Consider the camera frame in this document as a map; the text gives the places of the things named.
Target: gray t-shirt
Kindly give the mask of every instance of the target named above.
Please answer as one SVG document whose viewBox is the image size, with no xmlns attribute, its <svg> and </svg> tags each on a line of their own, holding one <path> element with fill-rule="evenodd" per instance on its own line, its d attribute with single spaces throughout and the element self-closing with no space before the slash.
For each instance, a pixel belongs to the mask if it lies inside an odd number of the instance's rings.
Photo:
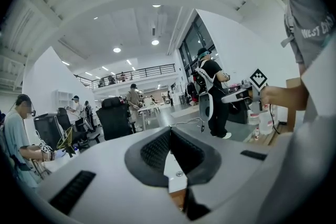
<svg viewBox="0 0 336 224">
<path fill-rule="evenodd" d="M 310 67 L 326 45 L 335 19 L 323 0 L 288 0 L 285 13 L 285 28 L 296 62 Z M 317 116 L 316 108 L 309 97 L 304 122 Z"/>
<path fill-rule="evenodd" d="M 5 118 L 5 138 L 6 145 L 10 156 L 14 155 L 20 163 L 26 163 L 30 167 L 30 171 L 17 170 L 18 177 L 22 182 L 25 182 L 29 187 L 36 188 L 41 181 L 40 177 L 36 174 L 31 163 L 24 159 L 19 151 L 23 146 L 28 146 L 28 138 L 26 135 L 23 119 L 15 109 L 8 112 Z"/>
</svg>

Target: person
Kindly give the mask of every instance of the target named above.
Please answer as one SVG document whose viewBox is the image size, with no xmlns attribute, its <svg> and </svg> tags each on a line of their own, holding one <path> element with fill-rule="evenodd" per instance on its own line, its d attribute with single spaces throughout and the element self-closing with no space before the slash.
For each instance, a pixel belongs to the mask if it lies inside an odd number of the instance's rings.
<svg viewBox="0 0 336 224">
<path fill-rule="evenodd" d="M 32 101 L 29 96 L 20 94 L 4 121 L 4 136 L 1 142 L 2 149 L 13 165 L 16 177 L 31 188 L 37 188 L 41 181 L 29 159 L 36 161 L 53 161 L 66 154 L 63 150 L 56 152 L 42 152 L 36 145 L 30 145 L 23 120 L 33 113 Z"/>
<path fill-rule="evenodd" d="M 139 95 L 136 91 L 137 85 L 136 84 L 132 84 L 131 85 L 131 90 L 128 92 L 127 94 L 127 103 L 130 106 L 130 112 L 131 112 L 131 117 L 132 119 L 135 121 L 135 130 L 137 132 L 141 132 L 142 131 L 142 125 L 140 123 L 140 119 L 139 119 L 139 113 L 138 110 L 140 102 L 139 102 Z"/>
<path fill-rule="evenodd" d="M 222 97 L 225 96 L 222 83 L 229 81 L 227 76 L 224 76 L 221 67 L 218 63 L 211 60 L 210 52 L 206 48 L 201 48 L 197 53 L 199 64 L 210 78 L 214 78 L 214 86 L 208 91 L 213 97 L 214 112 L 208 122 L 211 135 L 219 138 L 228 139 L 232 136 L 225 129 L 225 124 L 229 116 L 229 104 L 222 102 Z"/>
<path fill-rule="evenodd" d="M 115 84 L 115 79 L 113 76 L 109 75 L 108 79 L 109 79 L 109 85 Z"/>
<path fill-rule="evenodd" d="M 93 132 L 96 131 L 96 126 L 93 124 L 93 111 L 92 111 L 92 107 L 89 104 L 89 101 L 85 101 L 84 103 L 85 107 L 86 107 L 86 111 L 87 111 L 87 119 L 90 121 L 90 124 L 93 128 Z"/>
<path fill-rule="evenodd" d="M 83 109 L 83 106 L 79 103 L 79 97 L 78 95 L 75 95 L 72 100 L 75 102 L 75 107 L 68 108 L 68 110 L 75 115 L 78 120 L 75 121 L 75 126 L 78 132 L 85 132 L 85 128 L 83 127 L 84 123 L 84 117 L 85 117 L 85 110 Z"/>
<path fill-rule="evenodd" d="M 335 29 L 335 18 L 323 0 L 288 0 L 285 11 L 285 30 L 288 38 L 281 44 L 290 43 L 299 66 L 300 76 L 310 67 Z M 297 111 L 305 110 L 304 122 L 313 121 L 316 108 L 301 82 L 294 88 L 267 86 L 260 93 L 263 104 L 274 104 Z"/>
<path fill-rule="evenodd" d="M 173 97 L 172 97 L 172 94 L 170 93 L 170 91 L 168 91 L 168 99 L 170 100 L 170 106 L 174 106 Z"/>
<path fill-rule="evenodd" d="M 125 74 L 124 74 L 124 72 L 121 72 L 121 79 L 122 79 L 122 82 L 125 82 Z"/>
</svg>

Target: bottle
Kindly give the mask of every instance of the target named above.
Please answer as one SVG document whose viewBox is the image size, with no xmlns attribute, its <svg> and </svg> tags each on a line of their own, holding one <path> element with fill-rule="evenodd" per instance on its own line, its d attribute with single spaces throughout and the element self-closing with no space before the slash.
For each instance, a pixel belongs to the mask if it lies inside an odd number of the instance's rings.
<svg viewBox="0 0 336 224">
<path fill-rule="evenodd" d="M 259 139 L 259 134 L 260 134 L 259 127 L 257 127 L 254 131 L 254 139 L 255 140 Z"/>
<path fill-rule="evenodd" d="M 259 129 L 260 129 L 260 134 L 267 135 L 272 132 L 273 129 L 273 121 L 271 117 L 271 113 L 269 113 L 269 108 L 268 105 L 264 105 L 264 110 L 266 112 L 260 113 L 259 114 Z"/>
</svg>

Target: black pants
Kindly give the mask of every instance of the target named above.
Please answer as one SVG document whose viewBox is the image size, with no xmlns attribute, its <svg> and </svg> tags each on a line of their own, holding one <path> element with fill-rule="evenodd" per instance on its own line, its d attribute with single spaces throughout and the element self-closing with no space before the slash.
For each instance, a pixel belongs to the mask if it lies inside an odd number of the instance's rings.
<svg viewBox="0 0 336 224">
<path fill-rule="evenodd" d="M 214 113 L 209 120 L 209 128 L 212 136 L 225 137 L 227 130 L 225 124 L 229 117 L 229 105 L 223 104 L 220 99 L 214 99 Z"/>
</svg>

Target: black cap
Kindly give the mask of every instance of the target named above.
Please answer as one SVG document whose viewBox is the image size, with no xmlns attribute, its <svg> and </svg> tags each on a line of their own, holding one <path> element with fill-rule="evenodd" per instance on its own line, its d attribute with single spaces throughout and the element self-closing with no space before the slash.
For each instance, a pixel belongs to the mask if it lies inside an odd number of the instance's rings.
<svg viewBox="0 0 336 224">
<path fill-rule="evenodd" d="M 201 48 L 198 50 L 197 56 L 200 56 L 201 54 L 205 53 L 206 51 L 208 51 L 206 48 Z"/>
</svg>

